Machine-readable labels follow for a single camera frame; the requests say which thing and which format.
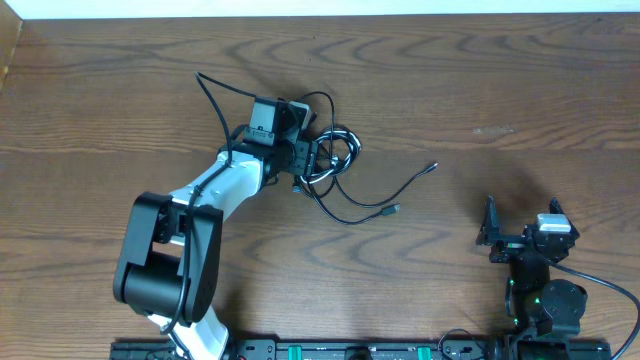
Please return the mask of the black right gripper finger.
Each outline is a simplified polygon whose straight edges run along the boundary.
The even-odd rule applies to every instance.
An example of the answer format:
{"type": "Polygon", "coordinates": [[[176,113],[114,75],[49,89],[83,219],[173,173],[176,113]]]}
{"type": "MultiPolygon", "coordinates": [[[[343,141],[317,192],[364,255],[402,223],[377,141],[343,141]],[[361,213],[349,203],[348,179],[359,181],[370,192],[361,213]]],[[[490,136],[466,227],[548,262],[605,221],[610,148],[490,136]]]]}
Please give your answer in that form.
{"type": "Polygon", "coordinates": [[[571,220],[569,219],[569,216],[564,212],[562,206],[559,203],[559,200],[556,197],[553,197],[549,203],[549,212],[551,214],[564,214],[568,218],[570,224],[572,225],[571,232],[566,234],[570,234],[574,239],[578,239],[580,237],[580,232],[571,222],[571,220]]]}
{"type": "Polygon", "coordinates": [[[484,220],[476,238],[476,244],[493,246],[497,242],[499,235],[500,222],[495,199],[492,196],[489,196],[485,203],[484,220]]]}

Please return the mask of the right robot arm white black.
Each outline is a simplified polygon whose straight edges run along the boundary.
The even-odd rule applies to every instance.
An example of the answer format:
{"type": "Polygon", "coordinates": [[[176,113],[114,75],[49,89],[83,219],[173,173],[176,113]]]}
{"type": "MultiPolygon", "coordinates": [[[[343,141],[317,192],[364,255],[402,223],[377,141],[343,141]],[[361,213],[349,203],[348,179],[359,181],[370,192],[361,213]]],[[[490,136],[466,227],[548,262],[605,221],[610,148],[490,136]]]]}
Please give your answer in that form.
{"type": "Polygon", "coordinates": [[[509,266],[505,307],[515,324],[489,341],[488,359],[571,357],[570,339],[580,333],[588,295],[571,281],[553,280],[550,268],[568,257],[579,237],[557,199],[520,234],[509,235],[501,231],[494,198],[487,198],[476,243],[491,248],[490,262],[509,266]]]}

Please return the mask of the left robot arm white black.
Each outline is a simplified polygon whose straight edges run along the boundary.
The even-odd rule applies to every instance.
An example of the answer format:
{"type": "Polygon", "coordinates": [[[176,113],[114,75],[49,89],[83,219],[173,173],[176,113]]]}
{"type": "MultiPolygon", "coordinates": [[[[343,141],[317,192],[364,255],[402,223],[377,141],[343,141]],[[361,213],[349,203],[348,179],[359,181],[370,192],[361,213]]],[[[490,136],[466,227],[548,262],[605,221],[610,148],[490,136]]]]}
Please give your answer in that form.
{"type": "Polygon", "coordinates": [[[224,221],[280,173],[307,175],[317,147],[303,135],[309,105],[257,97],[248,125],[226,130],[216,160],[167,195],[133,203],[113,283],[114,298],[160,327],[188,359],[221,359],[229,330],[211,303],[224,221]]]}

